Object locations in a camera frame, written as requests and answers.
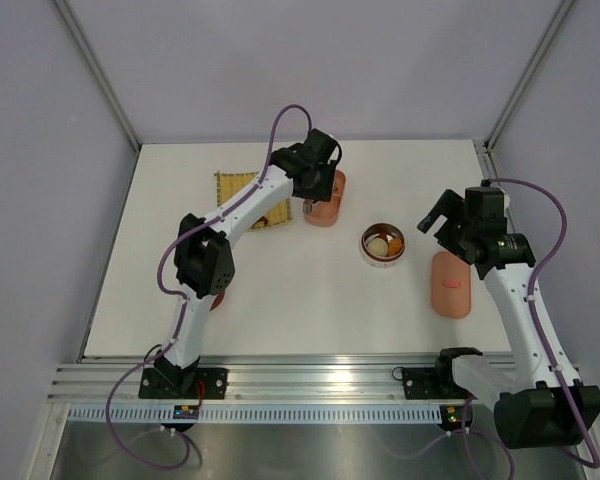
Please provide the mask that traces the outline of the round white rice ball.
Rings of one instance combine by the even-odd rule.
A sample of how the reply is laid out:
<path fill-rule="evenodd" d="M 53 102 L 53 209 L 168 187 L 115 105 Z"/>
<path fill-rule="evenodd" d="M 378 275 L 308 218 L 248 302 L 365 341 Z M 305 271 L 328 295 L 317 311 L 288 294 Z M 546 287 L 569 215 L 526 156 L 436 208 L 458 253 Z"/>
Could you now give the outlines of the round white rice ball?
<path fill-rule="evenodd" d="M 376 257 L 387 257 L 388 242 L 383 238 L 373 238 L 367 243 L 366 247 L 371 255 Z"/>

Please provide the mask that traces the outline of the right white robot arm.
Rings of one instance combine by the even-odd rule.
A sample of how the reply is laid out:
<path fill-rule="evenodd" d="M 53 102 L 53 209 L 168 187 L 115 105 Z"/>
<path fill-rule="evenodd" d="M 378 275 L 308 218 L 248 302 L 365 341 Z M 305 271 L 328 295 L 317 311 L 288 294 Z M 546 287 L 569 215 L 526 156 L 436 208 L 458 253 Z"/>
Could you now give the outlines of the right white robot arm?
<path fill-rule="evenodd" d="M 600 389 L 586 385 L 557 338 L 540 288 L 544 263 L 527 238 L 508 230 L 505 194 L 495 182 L 458 194 L 445 190 L 417 228 L 426 233 L 439 217 L 440 246 L 474 266 L 500 314 L 516 376 L 491 366 L 476 349 L 444 349 L 434 384 L 446 396 L 462 390 L 493 413 L 500 440 L 510 449 L 593 444 L 589 430 L 600 414 Z"/>

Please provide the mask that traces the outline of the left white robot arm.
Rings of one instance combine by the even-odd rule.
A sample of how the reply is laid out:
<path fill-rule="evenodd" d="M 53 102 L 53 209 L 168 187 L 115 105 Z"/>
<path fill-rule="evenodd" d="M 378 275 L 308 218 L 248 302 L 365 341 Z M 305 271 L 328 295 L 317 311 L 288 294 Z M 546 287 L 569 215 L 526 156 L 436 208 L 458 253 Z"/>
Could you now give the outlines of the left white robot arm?
<path fill-rule="evenodd" d="M 271 148 L 265 165 L 227 202 L 204 217 L 185 216 L 167 250 L 174 255 L 181 299 L 173 334 L 143 382 L 149 398 L 184 398 L 201 390 L 197 369 L 203 332 L 213 301 L 235 276 L 233 248 L 255 223 L 291 197 L 314 203 L 331 200 L 342 148 L 318 129 L 289 147 Z"/>

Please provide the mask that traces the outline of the orange fried food piece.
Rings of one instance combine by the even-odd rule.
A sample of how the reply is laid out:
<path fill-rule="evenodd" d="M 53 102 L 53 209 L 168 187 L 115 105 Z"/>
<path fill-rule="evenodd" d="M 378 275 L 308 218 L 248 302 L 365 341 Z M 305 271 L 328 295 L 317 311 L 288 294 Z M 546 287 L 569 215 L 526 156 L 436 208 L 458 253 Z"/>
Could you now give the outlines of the orange fried food piece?
<path fill-rule="evenodd" d="M 404 242 L 400 238 L 393 238 L 388 243 L 387 256 L 394 257 L 404 248 Z"/>

